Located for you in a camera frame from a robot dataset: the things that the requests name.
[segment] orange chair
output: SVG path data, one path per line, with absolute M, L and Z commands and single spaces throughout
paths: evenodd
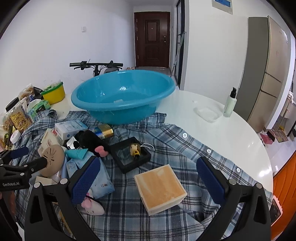
M 296 152 L 283 168 L 274 176 L 274 195 L 283 208 L 283 215 L 271 227 L 271 239 L 287 227 L 296 213 Z

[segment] refrigerator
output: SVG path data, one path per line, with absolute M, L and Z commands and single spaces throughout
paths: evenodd
M 288 37 L 270 17 L 248 19 L 248 48 L 234 111 L 256 131 L 264 129 L 290 63 Z

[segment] handlebar grip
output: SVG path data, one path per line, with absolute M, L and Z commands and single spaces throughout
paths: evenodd
M 80 67 L 81 63 L 70 63 L 70 67 Z
M 113 66 L 116 66 L 116 67 L 123 67 L 123 64 L 120 64 L 120 63 L 113 63 Z

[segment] white string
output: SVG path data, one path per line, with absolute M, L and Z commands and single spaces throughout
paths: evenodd
M 146 147 L 146 148 L 148 148 L 149 150 L 152 150 L 149 146 L 152 146 L 152 148 L 153 148 L 153 151 L 155 151 L 155 148 L 154 148 L 154 146 L 153 145 L 151 145 L 151 144 L 148 144 L 148 143 L 143 143 L 143 145 L 141 146 L 141 147 Z

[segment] sliding glass door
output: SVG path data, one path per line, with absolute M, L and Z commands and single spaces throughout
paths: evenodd
M 185 0 L 179 0 L 177 3 L 177 45 L 176 56 L 180 47 L 182 34 L 185 32 Z M 181 45 L 180 53 L 177 58 L 175 67 L 175 79 L 178 86 L 181 84 L 182 67 L 183 67 L 183 55 L 184 55 L 184 41 Z

